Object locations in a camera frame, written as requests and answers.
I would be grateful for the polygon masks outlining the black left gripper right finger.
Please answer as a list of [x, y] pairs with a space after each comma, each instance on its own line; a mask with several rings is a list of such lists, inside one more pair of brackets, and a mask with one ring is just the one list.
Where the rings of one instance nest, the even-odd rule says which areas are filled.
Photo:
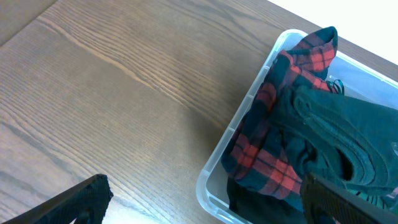
[[300, 188], [309, 224], [394, 224], [397, 215], [349, 193], [315, 174], [305, 176]]

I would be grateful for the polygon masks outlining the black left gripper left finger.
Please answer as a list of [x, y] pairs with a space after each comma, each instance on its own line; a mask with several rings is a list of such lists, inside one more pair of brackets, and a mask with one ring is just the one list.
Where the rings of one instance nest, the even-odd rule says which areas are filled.
[[101, 224], [112, 197], [108, 177], [96, 174], [4, 224]]

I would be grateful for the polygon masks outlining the dark navy garment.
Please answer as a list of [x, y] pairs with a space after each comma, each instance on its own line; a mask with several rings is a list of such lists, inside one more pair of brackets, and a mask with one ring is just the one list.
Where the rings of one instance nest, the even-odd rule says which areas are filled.
[[299, 177], [369, 195], [397, 188], [397, 110], [300, 86], [281, 94], [270, 123]]

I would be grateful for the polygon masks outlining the black garment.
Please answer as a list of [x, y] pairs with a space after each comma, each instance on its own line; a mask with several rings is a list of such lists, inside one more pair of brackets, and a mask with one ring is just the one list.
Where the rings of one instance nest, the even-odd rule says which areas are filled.
[[307, 224], [303, 212], [284, 200], [245, 189], [229, 178], [226, 191], [229, 209], [251, 223]]

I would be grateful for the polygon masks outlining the red navy plaid shirt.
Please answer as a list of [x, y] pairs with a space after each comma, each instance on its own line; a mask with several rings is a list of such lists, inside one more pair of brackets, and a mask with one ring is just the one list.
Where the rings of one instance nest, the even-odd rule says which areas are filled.
[[292, 86], [342, 93], [326, 79], [336, 56], [338, 33], [327, 27], [304, 37], [295, 47], [281, 51], [261, 83], [251, 108], [229, 141], [221, 163], [240, 186], [287, 202], [303, 210], [301, 178], [289, 164], [279, 129], [270, 126], [270, 114], [281, 93]]

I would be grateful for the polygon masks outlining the dark green garment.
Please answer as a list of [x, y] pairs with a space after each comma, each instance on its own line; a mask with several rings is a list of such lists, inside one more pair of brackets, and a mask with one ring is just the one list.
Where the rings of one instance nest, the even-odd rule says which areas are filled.
[[355, 190], [348, 190], [348, 192], [355, 194], [359, 198], [375, 205], [377, 208], [387, 210], [388, 212], [397, 215], [397, 189], [385, 196], [368, 195]]

